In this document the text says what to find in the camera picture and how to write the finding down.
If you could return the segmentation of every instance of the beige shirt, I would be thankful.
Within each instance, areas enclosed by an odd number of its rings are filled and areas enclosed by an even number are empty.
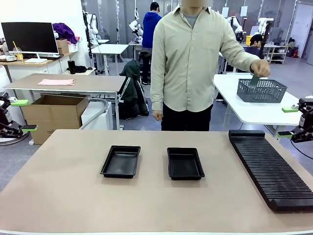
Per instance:
[[[153,39],[152,109],[162,110],[162,102],[175,111],[200,112],[211,106],[219,52],[243,71],[259,59],[244,51],[228,21],[208,7],[193,29],[180,6],[163,17]]]

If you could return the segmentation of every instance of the speaker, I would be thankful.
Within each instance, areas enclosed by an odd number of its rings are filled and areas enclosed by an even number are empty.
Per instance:
[[[75,72],[75,61],[69,60],[67,63],[68,63],[68,68],[69,68],[70,74],[76,74],[76,72]]]

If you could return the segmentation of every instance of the gray plastic basket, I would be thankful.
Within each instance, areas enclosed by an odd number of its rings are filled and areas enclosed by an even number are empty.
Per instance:
[[[244,102],[280,103],[287,87],[275,80],[260,79],[256,88],[249,88],[251,79],[239,79],[237,95]]]

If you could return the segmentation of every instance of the black monitor screen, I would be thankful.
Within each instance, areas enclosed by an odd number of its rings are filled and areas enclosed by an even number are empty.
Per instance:
[[[15,42],[22,52],[58,53],[51,23],[1,23],[9,51]]]

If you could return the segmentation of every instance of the man's right hand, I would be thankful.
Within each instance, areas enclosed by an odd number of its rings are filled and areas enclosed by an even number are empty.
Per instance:
[[[157,121],[162,121],[162,111],[152,110],[152,115],[155,117]]]

